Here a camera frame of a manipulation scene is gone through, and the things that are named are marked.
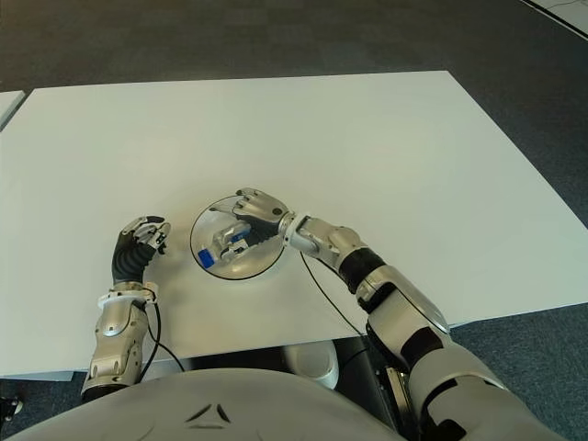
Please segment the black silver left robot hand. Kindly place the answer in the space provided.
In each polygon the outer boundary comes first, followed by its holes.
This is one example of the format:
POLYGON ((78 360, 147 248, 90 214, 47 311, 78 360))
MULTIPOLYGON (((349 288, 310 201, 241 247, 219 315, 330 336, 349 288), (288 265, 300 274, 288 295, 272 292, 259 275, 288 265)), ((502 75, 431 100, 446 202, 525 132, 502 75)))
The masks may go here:
POLYGON ((171 224, 163 217, 141 216, 119 233, 112 260, 113 284, 142 283, 145 268, 156 254, 164 254, 171 224))

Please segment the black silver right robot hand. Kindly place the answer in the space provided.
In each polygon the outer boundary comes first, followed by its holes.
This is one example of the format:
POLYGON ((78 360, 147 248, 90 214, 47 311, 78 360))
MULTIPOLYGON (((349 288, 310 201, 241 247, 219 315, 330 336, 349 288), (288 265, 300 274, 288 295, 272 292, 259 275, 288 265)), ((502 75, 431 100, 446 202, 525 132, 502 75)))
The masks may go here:
POLYGON ((283 202, 259 189, 244 187, 235 196, 231 205, 219 201, 209 208, 235 218, 230 227, 213 235, 209 250, 216 260, 228 260, 278 236, 280 223, 289 213, 283 202))

